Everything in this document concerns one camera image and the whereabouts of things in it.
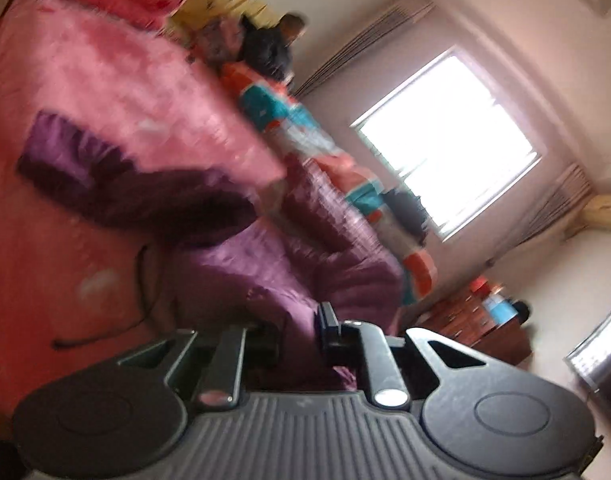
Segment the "wooden cabinet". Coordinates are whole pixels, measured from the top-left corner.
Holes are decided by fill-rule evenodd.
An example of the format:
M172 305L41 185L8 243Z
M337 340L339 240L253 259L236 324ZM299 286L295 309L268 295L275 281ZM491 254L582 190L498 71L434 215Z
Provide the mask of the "wooden cabinet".
M469 291L434 304L419 316L416 326L513 365L532 353L530 341L517 318L497 324L481 300Z

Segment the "clothing pile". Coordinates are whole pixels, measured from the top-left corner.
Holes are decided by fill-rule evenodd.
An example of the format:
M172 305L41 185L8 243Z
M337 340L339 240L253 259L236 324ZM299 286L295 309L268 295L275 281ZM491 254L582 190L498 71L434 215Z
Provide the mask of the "clothing pile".
M423 248L427 213L420 202L409 192L384 194L377 176L340 149L307 108L288 94L285 85L262 77L243 62L223 65L220 79L280 158L314 162L372 225L403 269L406 286L401 304L414 304L427 296L436 282L437 269ZM410 214L417 206L419 209Z
M219 169L144 172L118 146L67 118L39 113L18 171L45 196L97 224L153 234L165 248L166 288L179 328L218 330L262 320L281 332L281 361L261 388L352 388L317 348L317 304L384 329L401 298L401 271L359 212L314 162L287 160L282 209L313 240L255 213L255 194Z

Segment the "pink blanket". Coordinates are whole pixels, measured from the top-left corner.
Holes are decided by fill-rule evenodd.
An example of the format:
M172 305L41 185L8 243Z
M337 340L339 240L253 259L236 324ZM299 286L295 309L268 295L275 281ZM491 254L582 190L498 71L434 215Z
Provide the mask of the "pink blanket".
M37 113L52 110L118 144L145 170L220 166L257 188L284 170L200 63L100 12L17 0L0 26L0 409L40 384L147 338L55 352L138 316L140 237L81 220L20 179L15 164Z

